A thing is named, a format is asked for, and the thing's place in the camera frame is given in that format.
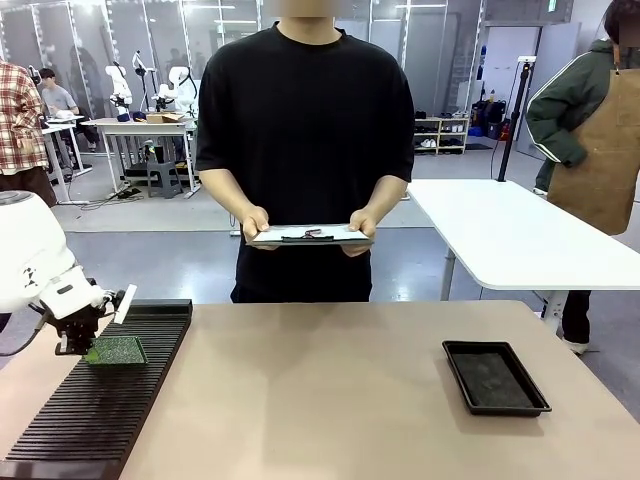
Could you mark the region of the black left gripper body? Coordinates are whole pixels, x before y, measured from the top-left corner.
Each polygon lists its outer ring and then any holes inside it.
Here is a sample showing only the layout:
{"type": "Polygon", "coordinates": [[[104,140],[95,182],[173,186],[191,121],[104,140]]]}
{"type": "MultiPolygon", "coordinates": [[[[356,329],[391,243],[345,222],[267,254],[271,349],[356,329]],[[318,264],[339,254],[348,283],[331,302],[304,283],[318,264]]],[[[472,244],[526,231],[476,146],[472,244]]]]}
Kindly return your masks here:
{"type": "Polygon", "coordinates": [[[87,353],[92,347],[98,330],[100,309],[87,305],[62,319],[51,315],[51,325],[60,337],[63,333],[68,339],[67,353],[87,353]]]}

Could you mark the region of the person's right hand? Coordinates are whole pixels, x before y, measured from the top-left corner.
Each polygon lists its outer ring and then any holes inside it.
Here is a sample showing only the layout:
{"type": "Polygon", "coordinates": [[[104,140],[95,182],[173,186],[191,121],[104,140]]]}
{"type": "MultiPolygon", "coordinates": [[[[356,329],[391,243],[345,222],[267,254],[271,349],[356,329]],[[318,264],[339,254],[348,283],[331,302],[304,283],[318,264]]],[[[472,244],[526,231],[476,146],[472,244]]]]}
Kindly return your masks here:
{"type": "Polygon", "coordinates": [[[269,229],[267,212],[263,208],[255,205],[248,206],[244,209],[241,214],[240,223],[245,241],[248,244],[253,243],[260,233],[269,229]]]}

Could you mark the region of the person's left hand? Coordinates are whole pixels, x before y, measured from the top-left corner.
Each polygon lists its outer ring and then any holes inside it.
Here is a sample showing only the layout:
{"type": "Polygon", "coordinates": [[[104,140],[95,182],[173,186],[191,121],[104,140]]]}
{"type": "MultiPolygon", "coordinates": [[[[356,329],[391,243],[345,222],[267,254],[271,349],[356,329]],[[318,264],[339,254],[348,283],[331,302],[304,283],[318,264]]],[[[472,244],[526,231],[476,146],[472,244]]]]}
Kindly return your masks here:
{"type": "Polygon", "coordinates": [[[370,242],[362,245],[342,245],[343,252],[351,258],[358,257],[370,251],[376,234],[376,227],[379,220],[373,210],[366,207],[355,211],[350,218],[349,229],[352,231],[360,231],[370,242]]]}

